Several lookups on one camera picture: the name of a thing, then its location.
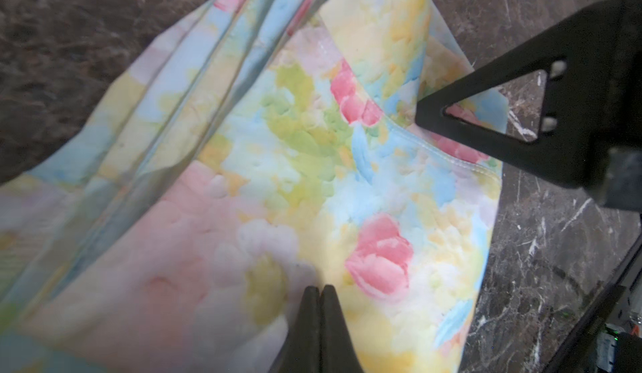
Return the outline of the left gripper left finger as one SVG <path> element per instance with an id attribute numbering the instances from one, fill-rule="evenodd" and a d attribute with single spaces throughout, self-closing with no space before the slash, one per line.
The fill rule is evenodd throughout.
<path id="1" fill-rule="evenodd" d="M 269 373 L 321 372 L 321 310 L 317 287 L 305 289 L 294 325 Z"/>

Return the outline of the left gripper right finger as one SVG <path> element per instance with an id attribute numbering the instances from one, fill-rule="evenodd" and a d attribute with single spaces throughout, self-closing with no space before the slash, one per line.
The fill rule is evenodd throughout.
<path id="1" fill-rule="evenodd" d="M 363 373 L 332 285 L 320 296 L 320 371 L 324 373 Z"/>

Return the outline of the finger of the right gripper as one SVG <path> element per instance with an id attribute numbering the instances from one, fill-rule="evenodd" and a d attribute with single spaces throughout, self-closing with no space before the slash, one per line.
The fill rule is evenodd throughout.
<path id="1" fill-rule="evenodd" d="M 463 116 L 491 89 L 507 132 Z M 641 0 L 579 10 L 420 100 L 416 124 L 564 188 L 640 192 Z"/>

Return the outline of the pastel floral skirt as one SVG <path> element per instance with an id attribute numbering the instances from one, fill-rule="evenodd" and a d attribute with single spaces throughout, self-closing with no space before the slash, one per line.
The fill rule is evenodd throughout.
<path id="1" fill-rule="evenodd" d="M 209 0 L 1 187 L 4 372 L 265 372 L 304 290 L 367 372 L 459 369 L 502 164 L 416 124 L 432 0 Z"/>

